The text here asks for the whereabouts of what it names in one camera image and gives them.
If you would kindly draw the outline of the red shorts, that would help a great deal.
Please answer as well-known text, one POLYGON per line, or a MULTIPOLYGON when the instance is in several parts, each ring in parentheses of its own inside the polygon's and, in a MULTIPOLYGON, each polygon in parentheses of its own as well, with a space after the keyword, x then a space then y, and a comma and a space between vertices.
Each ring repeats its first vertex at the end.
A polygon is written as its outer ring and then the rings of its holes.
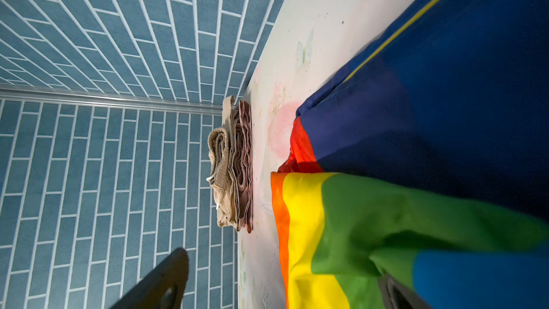
POLYGON ((548 0, 415 0, 297 109, 288 308, 548 307, 548 0))

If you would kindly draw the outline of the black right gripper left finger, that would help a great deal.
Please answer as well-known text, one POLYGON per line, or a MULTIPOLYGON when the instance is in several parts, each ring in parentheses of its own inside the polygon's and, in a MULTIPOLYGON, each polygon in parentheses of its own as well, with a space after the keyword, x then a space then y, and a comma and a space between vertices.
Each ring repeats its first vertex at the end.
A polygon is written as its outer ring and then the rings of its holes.
POLYGON ((190 274, 187 251, 179 247, 112 308, 180 308, 190 274))

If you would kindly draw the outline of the beige shorts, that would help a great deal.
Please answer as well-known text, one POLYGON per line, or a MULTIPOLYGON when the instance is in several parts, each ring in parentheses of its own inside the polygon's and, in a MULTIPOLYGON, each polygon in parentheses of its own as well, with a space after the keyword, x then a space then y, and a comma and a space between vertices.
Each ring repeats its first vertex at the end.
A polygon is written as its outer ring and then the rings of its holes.
POLYGON ((239 230, 239 205, 236 176, 234 174, 232 158, 234 157, 234 122, 235 99, 227 97, 222 103, 222 126, 214 128, 208 136, 212 170, 207 181, 213 191, 214 203, 217 210, 217 224, 219 227, 233 227, 239 230))

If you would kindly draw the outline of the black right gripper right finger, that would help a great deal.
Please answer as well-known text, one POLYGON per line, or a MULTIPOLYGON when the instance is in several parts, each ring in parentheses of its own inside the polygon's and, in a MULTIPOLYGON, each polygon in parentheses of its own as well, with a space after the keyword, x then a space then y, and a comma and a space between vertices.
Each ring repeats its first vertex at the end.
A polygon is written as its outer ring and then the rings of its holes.
POLYGON ((389 273, 378 279, 386 309, 432 309, 415 291, 400 283, 389 273))

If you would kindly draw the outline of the pink shorts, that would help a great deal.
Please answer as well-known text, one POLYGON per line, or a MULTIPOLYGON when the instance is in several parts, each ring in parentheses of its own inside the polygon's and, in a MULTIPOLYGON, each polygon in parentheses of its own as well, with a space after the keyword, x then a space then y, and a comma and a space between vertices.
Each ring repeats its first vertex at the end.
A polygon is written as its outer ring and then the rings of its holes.
POLYGON ((234 171, 237 176, 239 229, 253 230, 252 119, 250 104, 238 104, 235 126, 234 171))

